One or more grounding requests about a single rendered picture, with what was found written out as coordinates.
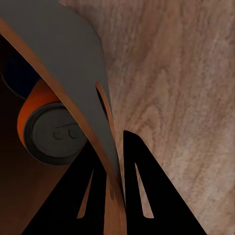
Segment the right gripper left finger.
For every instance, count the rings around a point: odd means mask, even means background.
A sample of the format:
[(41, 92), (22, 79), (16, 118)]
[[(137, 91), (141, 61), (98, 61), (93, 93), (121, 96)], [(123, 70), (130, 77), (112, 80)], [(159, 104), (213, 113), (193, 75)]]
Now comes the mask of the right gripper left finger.
[[(85, 215), (76, 219), (92, 173)], [(106, 183), (88, 141), (21, 235), (103, 235)]]

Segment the trash can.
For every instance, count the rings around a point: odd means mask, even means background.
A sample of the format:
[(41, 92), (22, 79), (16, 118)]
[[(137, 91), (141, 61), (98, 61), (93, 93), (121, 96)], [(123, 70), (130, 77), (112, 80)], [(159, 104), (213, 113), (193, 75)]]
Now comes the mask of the trash can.
[[(39, 162), (19, 138), (26, 99), (1, 75), (14, 50), (67, 107), (107, 173), (103, 235), (127, 235), (103, 46), (87, 20), (56, 0), (0, 0), (0, 235), (21, 235), (70, 167)], [(85, 215), (92, 176), (76, 219)]]

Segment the can of soda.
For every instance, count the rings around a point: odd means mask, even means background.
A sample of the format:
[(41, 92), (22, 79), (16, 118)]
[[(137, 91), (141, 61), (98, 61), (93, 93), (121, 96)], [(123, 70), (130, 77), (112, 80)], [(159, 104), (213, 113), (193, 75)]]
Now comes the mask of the can of soda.
[(89, 141), (43, 78), (37, 81), (23, 104), (17, 130), (30, 155), (51, 166), (71, 165)]
[(17, 96), (27, 99), (41, 76), (26, 59), (14, 50), (7, 58), (1, 72), (6, 86)]

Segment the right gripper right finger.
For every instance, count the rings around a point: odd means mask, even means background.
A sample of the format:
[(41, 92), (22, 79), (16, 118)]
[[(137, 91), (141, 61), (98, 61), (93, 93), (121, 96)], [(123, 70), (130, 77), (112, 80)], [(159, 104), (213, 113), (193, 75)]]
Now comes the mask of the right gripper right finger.
[[(143, 140), (123, 132), (127, 235), (207, 235)], [(154, 218), (143, 215), (135, 163)]]

